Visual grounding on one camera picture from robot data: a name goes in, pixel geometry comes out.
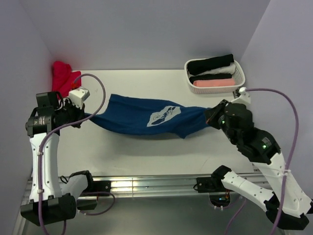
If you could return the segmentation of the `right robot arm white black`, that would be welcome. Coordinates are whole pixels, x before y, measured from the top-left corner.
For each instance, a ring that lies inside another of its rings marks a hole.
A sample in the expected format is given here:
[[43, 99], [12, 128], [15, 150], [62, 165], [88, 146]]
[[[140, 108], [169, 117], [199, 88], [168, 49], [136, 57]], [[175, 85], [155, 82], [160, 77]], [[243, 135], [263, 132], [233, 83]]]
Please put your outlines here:
[[287, 170], [283, 153], [275, 138], [254, 126], [253, 115], [244, 104], [221, 101], [204, 112], [210, 127], [222, 130], [237, 150], [256, 166], [271, 189], [262, 189], [244, 179], [227, 166], [218, 167], [212, 174], [212, 187], [232, 190], [247, 198], [282, 230], [300, 231], [309, 223], [307, 214], [313, 212], [313, 202], [292, 173]]

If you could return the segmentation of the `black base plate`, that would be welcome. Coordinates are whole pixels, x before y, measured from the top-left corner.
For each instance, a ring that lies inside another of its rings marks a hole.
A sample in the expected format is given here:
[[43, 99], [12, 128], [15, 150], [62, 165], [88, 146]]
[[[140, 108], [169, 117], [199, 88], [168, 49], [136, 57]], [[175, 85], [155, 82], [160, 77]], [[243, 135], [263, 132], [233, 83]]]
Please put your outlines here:
[[219, 179], [213, 177], [198, 177], [193, 189], [198, 193], [224, 192], [225, 188]]
[[111, 181], [101, 180], [94, 181], [91, 192], [94, 192], [96, 196], [109, 196], [111, 191]]

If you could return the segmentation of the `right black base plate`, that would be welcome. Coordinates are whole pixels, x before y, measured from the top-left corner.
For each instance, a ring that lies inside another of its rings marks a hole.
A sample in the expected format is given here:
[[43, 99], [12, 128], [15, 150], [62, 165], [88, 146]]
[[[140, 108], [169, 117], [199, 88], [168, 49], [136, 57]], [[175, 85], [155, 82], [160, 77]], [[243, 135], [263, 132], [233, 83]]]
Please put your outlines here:
[[225, 188], [219, 179], [213, 177], [198, 177], [193, 189], [198, 193], [224, 192]]

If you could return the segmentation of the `aluminium rail frame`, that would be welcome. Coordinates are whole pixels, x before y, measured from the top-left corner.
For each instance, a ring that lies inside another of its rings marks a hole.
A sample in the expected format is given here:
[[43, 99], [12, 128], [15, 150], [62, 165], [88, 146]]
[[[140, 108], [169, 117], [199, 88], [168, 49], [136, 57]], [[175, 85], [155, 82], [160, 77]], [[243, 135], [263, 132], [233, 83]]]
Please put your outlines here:
[[[102, 129], [96, 126], [86, 127], [77, 130], [77, 132], [66, 138], [62, 137], [60, 130], [60, 139], [57, 152], [58, 176], [61, 185], [65, 185], [72, 173], [84, 171], [86, 167], [99, 166], [106, 168], [108, 166], [104, 148], [112, 149], [112, 156], [118, 155], [118, 150], [125, 150], [129, 153], [135, 149], [142, 153], [143, 139], [134, 139], [127, 146], [128, 136], [114, 135], [113, 137], [102, 137]], [[165, 197], [165, 196], [186, 196], [194, 194], [193, 186], [198, 177], [211, 177], [209, 172], [199, 172], [196, 174], [188, 173], [188, 169], [196, 164], [195, 153], [196, 137], [200, 137], [204, 144], [202, 153], [206, 160], [203, 165], [212, 163], [215, 168], [222, 166], [225, 162], [226, 154], [229, 149], [225, 146], [225, 139], [222, 134], [213, 129], [204, 129], [197, 132], [190, 138], [180, 139], [173, 135], [161, 135], [152, 142], [168, 143], [167, 155], [165, 159], [157, 157], [157, 173], [143, 172], [141, 162], [132, 162], [131, 169], [135, 170], [134, 175], [106, 175], [104, 173], [91, 173], [93, 181], [109, 180], [111, 181], [110, 197]], [[261, 172], [236, 173], [248, 181], [256, 184], [262, 189], [271, 189], [266, 178]], [[21, 206], [28, 204], [32, 188], [32, 177], [26, 187], [27, 199]], [[224, 192], [211, 192], [211, 194], [221, 194]], [[77, 210], [87, 215], [93, 215], [93, 210], [97, 206], [97, 201], [105, 196], [96, 196], [91, 189], [83, 192], [76, 202]]]

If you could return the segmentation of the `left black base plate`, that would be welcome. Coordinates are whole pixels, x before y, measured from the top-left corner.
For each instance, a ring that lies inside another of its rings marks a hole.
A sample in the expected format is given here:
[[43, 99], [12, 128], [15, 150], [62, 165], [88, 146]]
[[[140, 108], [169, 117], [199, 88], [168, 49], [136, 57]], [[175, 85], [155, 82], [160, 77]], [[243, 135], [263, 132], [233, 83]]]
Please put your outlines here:
[[111, 181], [101, 180], [94, 181], [91, 192], [94, 192], [96, 196], [109, 196], [111, 191]]

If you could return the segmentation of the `black rolled shirt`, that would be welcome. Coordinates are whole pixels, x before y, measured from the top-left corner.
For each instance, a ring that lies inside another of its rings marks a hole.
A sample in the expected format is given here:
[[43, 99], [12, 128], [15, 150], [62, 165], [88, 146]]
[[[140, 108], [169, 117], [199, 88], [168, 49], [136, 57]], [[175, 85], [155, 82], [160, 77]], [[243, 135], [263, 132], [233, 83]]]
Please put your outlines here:
[[198, 80], [221, 80], [221, 79], [230, 79], [232, 78], [232, 74], [230, 73], [219, 73], [219, 74], [204, 74], [204, 75], [197, 75], [191, 76], [189, 78], [190, 83], [194, 83]]
[[224, 56], [187, 62], [186, 68], [191, 75], [198, 75], [206, 71], [211, 71], [222, 67], [228, 67], [232, 63], [234, 63], [233, 54], [227, 54]]

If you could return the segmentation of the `white rolled shirt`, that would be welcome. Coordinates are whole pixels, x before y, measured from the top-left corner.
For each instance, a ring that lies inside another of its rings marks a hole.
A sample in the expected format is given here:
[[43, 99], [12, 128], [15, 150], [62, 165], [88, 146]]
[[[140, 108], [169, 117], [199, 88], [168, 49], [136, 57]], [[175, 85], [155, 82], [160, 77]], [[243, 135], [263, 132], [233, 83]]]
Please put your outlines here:
[[200, 75], [206, 75], [206, 74], [221, 74], [221, 73], [228, 73], [228, 74], [234, 74], [236, 69], [235, 63], [231, 63], [227, 67], [221, 67], [213, 70], [208, 70], [203, 73], [200, 73]]

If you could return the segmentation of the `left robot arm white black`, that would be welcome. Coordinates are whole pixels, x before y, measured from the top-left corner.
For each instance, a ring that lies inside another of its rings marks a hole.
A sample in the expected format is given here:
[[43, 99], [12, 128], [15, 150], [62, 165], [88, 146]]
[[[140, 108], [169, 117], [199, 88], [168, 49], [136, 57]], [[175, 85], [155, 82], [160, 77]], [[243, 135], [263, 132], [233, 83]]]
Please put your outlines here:
[[65, 98], [59, 92], [36, 95], [37, 107], [25, 124], [33, 158], [32, 188], [28, 204], [21, 206], [21, 216], [37, 226], [74, 218], [78, 197], [95, 191], [88, 170], [72, 173], [61, 185], [57, 164], [60, 126], [80, 127], [88, 97], [89, 91], [82, 87]]

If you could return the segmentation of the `blue Mickey Mouse t-shirt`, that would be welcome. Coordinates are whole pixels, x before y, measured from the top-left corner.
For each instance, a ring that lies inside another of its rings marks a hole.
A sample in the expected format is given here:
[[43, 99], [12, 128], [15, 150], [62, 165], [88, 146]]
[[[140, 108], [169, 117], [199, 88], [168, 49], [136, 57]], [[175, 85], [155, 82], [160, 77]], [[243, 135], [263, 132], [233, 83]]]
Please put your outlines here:
[[119, 134], [145, 136], [171, 133], [184, 139], [209, 127], [205, 110], [204, 107], [185, 107], [169, 100], [112, 94], [105, 112], [96, 114], [90, 121]]

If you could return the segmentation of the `top black rolled shirt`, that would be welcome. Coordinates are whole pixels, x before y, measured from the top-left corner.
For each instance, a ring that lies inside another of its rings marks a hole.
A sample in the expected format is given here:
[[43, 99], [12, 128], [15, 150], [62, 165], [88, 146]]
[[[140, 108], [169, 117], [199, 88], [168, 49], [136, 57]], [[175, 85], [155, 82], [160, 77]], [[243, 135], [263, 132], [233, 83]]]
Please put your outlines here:
[[227, 54], [224, 56], [187, 62], [186, 68], [191, 75], [198, 75], [206, 71], [211, 71], [222, 67], [228, 67], [232, 63], [234, 63], [233, 54]]

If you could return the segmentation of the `red t-shirt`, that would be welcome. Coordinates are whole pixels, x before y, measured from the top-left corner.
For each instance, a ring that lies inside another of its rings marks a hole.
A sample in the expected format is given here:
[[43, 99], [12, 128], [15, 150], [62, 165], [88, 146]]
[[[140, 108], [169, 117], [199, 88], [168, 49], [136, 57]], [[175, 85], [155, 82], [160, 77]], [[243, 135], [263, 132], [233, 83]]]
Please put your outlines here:
[[52, 91], [67, 97], [71, 90], [81, 86], [81, 79], [74, 82], [80, 75], [80, 71], [72, 71], [70, 64], [55, 61], [52, 65]]

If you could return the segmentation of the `pink rolled shirt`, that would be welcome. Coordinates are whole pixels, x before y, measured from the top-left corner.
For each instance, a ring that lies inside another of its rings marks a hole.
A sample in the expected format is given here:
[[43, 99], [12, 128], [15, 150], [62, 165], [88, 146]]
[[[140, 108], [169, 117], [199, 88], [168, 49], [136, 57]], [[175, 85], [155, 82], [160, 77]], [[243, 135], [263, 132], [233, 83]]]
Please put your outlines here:
[[214, 80], [196, 80], [193, 82], [196, 87], [224, 87], [235, 86], [236, 82], [233, 78], [228, 79], [214, 79]]

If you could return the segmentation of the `white plastic basket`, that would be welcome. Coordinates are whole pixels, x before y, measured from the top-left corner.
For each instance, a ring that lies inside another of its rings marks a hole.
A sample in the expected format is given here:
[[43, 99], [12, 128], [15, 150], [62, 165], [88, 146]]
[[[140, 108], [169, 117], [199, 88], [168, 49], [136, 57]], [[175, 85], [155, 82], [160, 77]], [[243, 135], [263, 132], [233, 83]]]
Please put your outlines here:
[[191, 60], [188, 60], [187, 62], [185, 62], [185, 64], [184, 64], [184, 73], [185, 73], [186, 81], [187, 81], [188, 87], [192, 93], [194, 93], [194, 94], [232, 93], [245, 84], [246, 78], [245, 78], [244, 71], [243, 71], [241, 65], [238, 63], [238, 61], [234, 60], [234, 65], [236, 66], [236, 68], [235, 68], [235, 72], [232, 75], [232, 77], [235, 80], [235, 85], [233, 85], [233, 86], [220, 86], [220, 87], [197, 87], [197, 86], [194, 86], [189, 80], [190, 74], [188, 72], [187, 65], [190, 62], [201, 61], [201, 60], [204, 60], [204, 58], [191, 59]]

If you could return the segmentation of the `lower black rolled shirt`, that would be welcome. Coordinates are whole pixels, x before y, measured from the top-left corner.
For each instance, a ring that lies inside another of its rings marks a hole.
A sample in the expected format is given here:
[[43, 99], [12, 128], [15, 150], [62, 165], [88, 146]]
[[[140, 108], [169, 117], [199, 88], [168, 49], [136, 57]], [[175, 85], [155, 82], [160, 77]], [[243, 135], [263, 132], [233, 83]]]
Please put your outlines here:
[[198, 80], [221, 80], [221, 79], [230, 79], [232, 78], [232, 74], [230, 73], [219, 73], [219, 74], [204, 74], [204, 75], [197, 75], [191, 76], [189, 78], [190, 83], [194, 83]]

